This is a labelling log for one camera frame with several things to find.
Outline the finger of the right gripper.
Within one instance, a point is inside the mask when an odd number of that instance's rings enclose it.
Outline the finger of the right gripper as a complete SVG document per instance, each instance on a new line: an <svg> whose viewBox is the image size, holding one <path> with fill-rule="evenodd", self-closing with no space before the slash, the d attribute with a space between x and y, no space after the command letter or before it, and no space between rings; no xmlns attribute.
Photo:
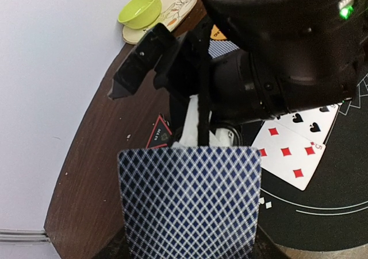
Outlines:
<svg viewBox="0 0 368 259"><path fill-rule="evenodd" d="M147 73L174 43L175 37L162 23L146 32L118 66L108 97L115 100L134 95Z"/></svg>

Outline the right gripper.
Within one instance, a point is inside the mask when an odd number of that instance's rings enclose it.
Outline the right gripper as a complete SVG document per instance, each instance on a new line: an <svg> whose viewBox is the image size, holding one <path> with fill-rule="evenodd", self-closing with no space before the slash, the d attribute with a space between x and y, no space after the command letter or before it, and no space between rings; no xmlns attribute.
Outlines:
<svg viewBox="0 0 368 259"><path fill-rule="evenodd" d="M211 59L208 41L164 34L154 48L154 85L183 101L198 96L198 117L184 138L206 146L216 125L239 126L354 97L356 44L346 34L326 35Z"/></svg>

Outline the orange big blind button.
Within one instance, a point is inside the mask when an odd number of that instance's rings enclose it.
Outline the orange big blind button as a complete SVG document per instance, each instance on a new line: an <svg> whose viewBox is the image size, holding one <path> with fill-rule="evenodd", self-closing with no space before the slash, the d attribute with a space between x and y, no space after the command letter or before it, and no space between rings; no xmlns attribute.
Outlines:
<svg viewBox="0 0 368 259"><path fill-rule="evenodd" d="M226 41L226 36L219 30L216 25L213 25L210 38L214 41Z"/></svg>

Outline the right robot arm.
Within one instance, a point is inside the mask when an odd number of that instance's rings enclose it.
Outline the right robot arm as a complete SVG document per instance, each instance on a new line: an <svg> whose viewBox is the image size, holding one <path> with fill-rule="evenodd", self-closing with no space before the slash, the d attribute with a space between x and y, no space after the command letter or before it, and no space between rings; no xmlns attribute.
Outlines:
<svg viewBox="0 0 368 259"><path fill-rule="evenodd" d="M355 98L367 0L201 0L207 16L174 37L150 29L113 77L111 99L154 87L199 97L200 145L210 129L273 119Z"/></svg>

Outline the nine of spades card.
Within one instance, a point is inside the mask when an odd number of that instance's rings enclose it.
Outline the nine of spades card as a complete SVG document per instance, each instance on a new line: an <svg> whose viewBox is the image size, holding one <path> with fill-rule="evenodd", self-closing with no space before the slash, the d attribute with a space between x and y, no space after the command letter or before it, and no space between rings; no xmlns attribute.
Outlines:
<svg viewBox="0 0 368 259"><path fill-rule="evenodd" d="M327 138L338 109L338 104L328 105L282 115L274 121L311 141L322 144Z"/></svg>

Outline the red triangular token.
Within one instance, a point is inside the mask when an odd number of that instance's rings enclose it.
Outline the red triangular token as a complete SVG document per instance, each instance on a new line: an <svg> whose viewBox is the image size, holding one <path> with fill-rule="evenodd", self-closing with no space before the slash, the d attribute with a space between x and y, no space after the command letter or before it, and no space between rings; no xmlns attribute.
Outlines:
<svg viewBox="0 0 368 259"><path fill-rule="evenodd" d="M159 114L146 144L147 149L163 148L169 145L173 133L168 122Z"/></svg>

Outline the blue card top seat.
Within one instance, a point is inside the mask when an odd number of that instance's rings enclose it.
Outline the blue card top seat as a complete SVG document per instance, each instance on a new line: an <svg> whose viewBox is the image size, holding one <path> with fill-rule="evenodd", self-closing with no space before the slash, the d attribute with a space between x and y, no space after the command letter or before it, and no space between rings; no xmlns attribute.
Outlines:
<svg viewBox="0 0 368 259"><path fill-rule="evenodd" d="M237 49L239 49L239 47L231 41L210 40L208 53L213 59L215 59Z"/></svg>

